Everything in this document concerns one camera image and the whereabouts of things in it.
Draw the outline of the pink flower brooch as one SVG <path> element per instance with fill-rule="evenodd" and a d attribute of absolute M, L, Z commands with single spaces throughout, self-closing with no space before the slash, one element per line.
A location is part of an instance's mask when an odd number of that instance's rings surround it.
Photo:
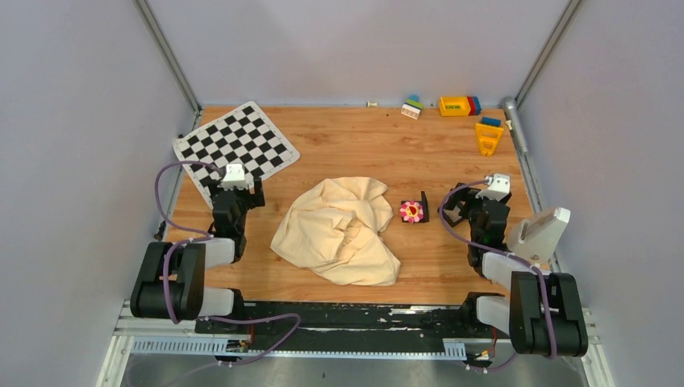
<path fill-rule="evenodd" d="M 402 202 L 399 215 L 404 223 L 421 223 L 424 219 L 423 204 L 417 201 Z"/>

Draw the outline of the cream yellow garment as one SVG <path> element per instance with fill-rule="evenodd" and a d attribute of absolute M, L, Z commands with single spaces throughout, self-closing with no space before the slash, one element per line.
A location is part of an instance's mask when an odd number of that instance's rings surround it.
<path fill-rule="evenodd" d="M 271 250 L 336 285 L 390 286 L 401 263 L 382 238 L 394 217 L 372 177 L 327 178 L 287 210 Z"/>

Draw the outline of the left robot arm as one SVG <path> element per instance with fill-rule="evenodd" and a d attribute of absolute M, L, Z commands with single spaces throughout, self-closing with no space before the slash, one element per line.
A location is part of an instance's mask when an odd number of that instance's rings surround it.
<path fill-rule="evenodd" d="M 242 258 L 247 214 L 265 205 L 262 181 L 256 178 L 253 189 L 211 183 L 210 192 L 210 238 L 178 247 L 169 242 L 148 245 L 130 297 L 133 316 L 182 321 L 216 315 L 216 322 L 228 333 L 245 327 L 247 311 L 235 304 L 237 292 L 206 287 L 205 271 Z"/>

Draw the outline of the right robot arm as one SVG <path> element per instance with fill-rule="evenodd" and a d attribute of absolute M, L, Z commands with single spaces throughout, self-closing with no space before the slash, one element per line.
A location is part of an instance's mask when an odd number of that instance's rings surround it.
<path fill-rule="evenodd" d="M 478 337 L 494 327 L 520 355 L 584 356 L 589 336 L 576 279 L 540 263 L 554 254 L 571 212 L 548 208 L 508 230 L 510 186 L 503 175 L 459 183 L 438 207 L 445 229 L 467 244 L 469 266 L 509 293 L 470 294 L 462 329 Z"/>

